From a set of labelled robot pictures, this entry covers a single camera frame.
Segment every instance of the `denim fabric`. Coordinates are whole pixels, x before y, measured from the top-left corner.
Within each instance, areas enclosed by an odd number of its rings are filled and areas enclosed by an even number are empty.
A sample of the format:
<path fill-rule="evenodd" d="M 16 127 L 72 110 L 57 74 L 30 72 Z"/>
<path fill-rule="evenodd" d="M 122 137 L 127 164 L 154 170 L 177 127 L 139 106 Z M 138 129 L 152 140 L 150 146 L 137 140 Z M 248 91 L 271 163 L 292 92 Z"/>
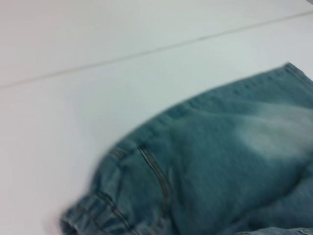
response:
<path fill-rule="evenodd" d="M 313 228 L 312 157 L 313 82 L 287 64 L 185 101 L 128 135 L 61 228 L 309 235 L 293 228 Z"/>

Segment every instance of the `light blue denim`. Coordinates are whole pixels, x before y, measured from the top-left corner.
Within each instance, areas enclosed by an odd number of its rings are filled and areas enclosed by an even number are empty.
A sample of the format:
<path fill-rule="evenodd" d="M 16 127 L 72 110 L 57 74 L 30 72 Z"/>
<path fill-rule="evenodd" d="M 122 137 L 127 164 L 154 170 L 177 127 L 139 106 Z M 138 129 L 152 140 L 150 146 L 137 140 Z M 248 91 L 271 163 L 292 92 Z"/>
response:
<path fill-rule="evenodd" d="M 312 157 L 313 82 L 287 64 L 185 101 L 125 137 L 61 228 L 313 235 Z"/>

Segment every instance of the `jeans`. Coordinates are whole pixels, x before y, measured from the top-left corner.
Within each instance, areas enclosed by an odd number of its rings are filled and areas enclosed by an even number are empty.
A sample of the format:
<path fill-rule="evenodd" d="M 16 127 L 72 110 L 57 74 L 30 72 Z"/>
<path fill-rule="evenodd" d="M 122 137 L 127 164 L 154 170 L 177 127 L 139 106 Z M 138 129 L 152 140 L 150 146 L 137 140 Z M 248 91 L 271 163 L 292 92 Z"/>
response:
<path fill-rule="evenodd" d="M 311 235 L 312 157 L 313 82 L 287 64 L 205 92 L 129 134 L 105 155 L 61 228 Z"/>

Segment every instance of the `white background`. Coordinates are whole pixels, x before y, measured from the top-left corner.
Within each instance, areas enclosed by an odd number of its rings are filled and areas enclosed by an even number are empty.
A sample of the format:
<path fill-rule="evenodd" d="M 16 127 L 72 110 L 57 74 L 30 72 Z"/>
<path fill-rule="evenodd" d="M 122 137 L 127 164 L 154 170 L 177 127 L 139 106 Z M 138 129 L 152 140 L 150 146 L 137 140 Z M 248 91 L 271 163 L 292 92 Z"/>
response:
<path fill-rule="evenodd" d="M 58 235 L 103 153 L 190 96 L 290 61 L 304 0 L 2 0 L 0 231 Z"/>

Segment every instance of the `white surface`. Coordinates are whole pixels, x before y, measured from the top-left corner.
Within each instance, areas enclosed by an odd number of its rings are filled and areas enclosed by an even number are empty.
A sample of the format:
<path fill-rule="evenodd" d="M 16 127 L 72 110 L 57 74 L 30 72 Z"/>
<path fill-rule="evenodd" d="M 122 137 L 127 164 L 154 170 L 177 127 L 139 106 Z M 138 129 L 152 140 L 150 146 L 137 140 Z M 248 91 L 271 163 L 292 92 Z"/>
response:
<path fill-rule="evenodd" d="M 312 9 L 305 0 L 1 0 L 0 86 Z"/>

